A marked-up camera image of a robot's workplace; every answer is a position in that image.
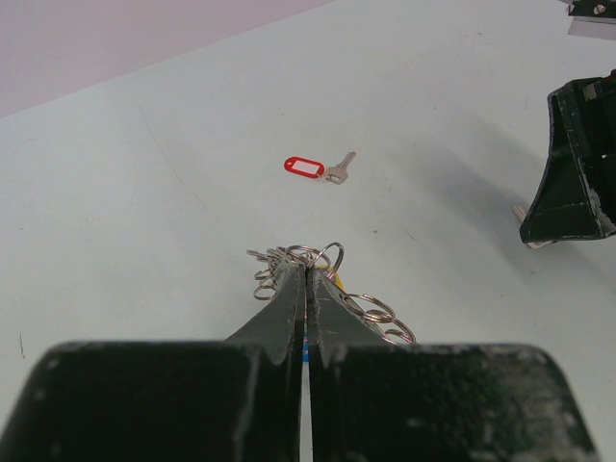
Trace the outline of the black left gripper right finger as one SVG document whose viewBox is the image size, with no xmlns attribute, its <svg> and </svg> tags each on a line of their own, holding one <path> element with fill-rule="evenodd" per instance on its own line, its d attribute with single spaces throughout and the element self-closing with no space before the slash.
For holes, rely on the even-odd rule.
<svg viewBox="0 0 616 462">
<path fill-rule="evenodd" d="M 565 375 L 520 344 L 309 355 L 317 461 L 597 461 Z"/>
</svg>

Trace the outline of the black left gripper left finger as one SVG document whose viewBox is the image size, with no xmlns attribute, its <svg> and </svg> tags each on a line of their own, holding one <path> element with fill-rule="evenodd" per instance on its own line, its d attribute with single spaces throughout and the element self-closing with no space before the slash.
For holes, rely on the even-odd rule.
<svg viewBox="0 0 616 462">
<path fill-rule="evenodd" d="M 306 270 L 222 341 L 74 342 L 33 368 L 5 461 L 296 461 Z"/>
</svg>

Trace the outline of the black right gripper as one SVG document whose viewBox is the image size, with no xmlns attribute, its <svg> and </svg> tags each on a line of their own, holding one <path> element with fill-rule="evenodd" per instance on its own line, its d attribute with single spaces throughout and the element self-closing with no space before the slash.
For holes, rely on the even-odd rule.
<svg viewBox="0 0 616 462">
<path fill-rule="evenodd" d="M 548 96 L 550 143 L 522 242 L 615 235 L 615 75 L 571 81 Z M 537 213 L 558 208 L 545 218 Z"/>
</svg>

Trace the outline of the key with black tag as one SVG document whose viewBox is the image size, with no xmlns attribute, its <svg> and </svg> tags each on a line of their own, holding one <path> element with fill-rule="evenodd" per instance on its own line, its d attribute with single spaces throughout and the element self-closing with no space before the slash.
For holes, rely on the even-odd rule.
<svg viewBox="0 0 616 462">
<path fill-rule="evenodd" d="M 558 211 L 558 208 L 547 207 L 547 208 L 544 208 L 543 210 L 540 210 L 537 213 L 537 217 L 542 215 L 545 218 L 548 214 L 553 214 L 556 211 Z M 512 212 L 514 213 L 514 215 L 518 218 L 520 222 L 520 234 L 523 235 L 524 229 L 527 228 L 527 225 L 526 225 L 527 209 L 523 205 L 516 204 L 512 207 Z M 525 242 L 525 245 L 529 247 L 530 249 L 537 250 L 547 245 L 556 244 L 558 242 L 559 242 L 559 239 L 553 239 L 553 240 L 541 241 L 541 242 Z"/>
</svg>

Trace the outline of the large keyring with many rings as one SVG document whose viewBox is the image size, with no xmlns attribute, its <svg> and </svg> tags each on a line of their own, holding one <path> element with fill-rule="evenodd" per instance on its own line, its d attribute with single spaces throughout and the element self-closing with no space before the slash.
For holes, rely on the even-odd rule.
<svg viewBox="0 0 616 462">
<path fill-rule="evenodd" d="M 246 254 L 266 266 L 254 274 L 257 286 L 253 297 L 260 301 L 272 302 L 282 294 L 286 270 L 305 271 L 307 356 L 341 345 L 407 347 L 417 343 L 413 331 L 387 303 L 373 295 L 344 289 L 338 273 L 345 257 L 342 244 L 334 242 L 323 248 L 294 244 L 265 251 L 249 249 Z"/>
</svg>

